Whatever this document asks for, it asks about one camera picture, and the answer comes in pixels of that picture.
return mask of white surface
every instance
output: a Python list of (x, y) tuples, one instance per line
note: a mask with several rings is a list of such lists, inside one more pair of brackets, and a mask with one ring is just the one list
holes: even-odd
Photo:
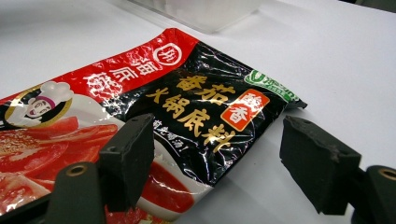
[[(396, 167), (396, 15), (336, 0), (264, 0), (204, 35), (121, 0), (0, 0), (0, 98), (136, 47), (176, 26), (276, 79), (310, 119), (362, 155)], [(278, 157), (278, 119), (184, 223), (350, 223), (317, 215)]]

